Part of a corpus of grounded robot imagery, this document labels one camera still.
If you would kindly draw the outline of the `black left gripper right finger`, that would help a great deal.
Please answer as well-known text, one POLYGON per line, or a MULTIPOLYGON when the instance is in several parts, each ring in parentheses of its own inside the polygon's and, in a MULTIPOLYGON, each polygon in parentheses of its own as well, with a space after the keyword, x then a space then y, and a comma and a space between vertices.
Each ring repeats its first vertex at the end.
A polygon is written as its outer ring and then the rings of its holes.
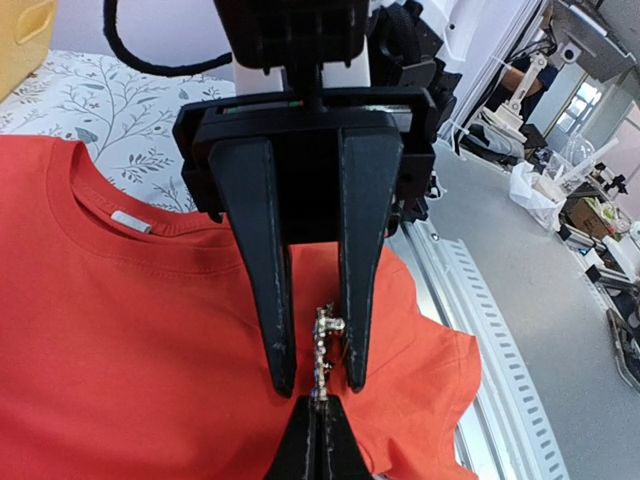
POLYGON ((322 478, 373 479, 340 399, 329 395, 322 406, 322 478))

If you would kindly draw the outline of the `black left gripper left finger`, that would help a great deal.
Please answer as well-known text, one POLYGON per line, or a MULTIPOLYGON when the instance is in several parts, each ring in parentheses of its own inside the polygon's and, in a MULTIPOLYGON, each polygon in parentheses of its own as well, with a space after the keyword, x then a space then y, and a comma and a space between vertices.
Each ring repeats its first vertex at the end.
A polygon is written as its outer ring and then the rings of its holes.
POLYGON ((317 411, 310 396, 300 396, 265 479, 316 478, 317 411))

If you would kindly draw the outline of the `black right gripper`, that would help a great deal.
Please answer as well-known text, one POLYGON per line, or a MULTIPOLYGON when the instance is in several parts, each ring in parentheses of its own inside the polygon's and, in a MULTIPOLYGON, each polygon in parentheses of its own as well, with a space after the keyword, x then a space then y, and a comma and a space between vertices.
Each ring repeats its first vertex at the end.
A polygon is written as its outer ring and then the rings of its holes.
POLYGON ((183 106, 173 127, 197 210, 234 232, 275 391, 293 394, 285 245, 339 241, 347 382, 366 383, 384 237, 425 220, 456 77, 419 3, 220 1, 242 67, 286 83, 183 106))

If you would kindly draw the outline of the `red t-shirt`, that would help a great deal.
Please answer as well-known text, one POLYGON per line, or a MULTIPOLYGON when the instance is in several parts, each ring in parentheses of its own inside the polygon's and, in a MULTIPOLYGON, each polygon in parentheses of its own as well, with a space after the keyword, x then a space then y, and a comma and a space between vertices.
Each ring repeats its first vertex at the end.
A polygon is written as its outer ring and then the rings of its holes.
MULTIPOLYGON (((423 317, 384 249, 366 387, 331 382, 369 471, 470 478, 454 432, 480 383, 475 338, 423 317)), ((80 142, 2 138, 3 478, 261 479, 293 406, 229 225, 128 196, 80 142)))

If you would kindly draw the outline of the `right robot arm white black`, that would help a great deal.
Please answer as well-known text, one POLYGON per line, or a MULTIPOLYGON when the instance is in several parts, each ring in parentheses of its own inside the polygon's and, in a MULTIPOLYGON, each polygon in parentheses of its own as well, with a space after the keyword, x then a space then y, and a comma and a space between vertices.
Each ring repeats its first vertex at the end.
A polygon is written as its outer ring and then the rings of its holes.
POLYGON ((259 315, 272 384, 296 377, 293 245, 339 250, 349 386, 366 382, 384 240, 423 218, 433 142, 456 77, 415 1, 220 1, 235 59, 283 68, 288 89, 181 108, 173 128, 197 209, 228 221, 259 315))

